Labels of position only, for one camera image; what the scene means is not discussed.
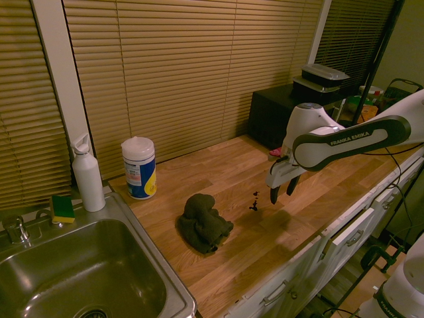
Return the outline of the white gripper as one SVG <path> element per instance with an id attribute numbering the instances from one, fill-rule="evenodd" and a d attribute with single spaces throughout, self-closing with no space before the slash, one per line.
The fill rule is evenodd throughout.
<path id="1" fill-rule="evenodd" d="M 288 157 L 277 159 L 271 166 L 266 177 L 266 184 L 270 189 L 270 201 L 275 204 L 278 200 L 280 186 L 289 182 L 286 190 L 291 195 L 303 173 L 303 168 L 290 161 Z"/>

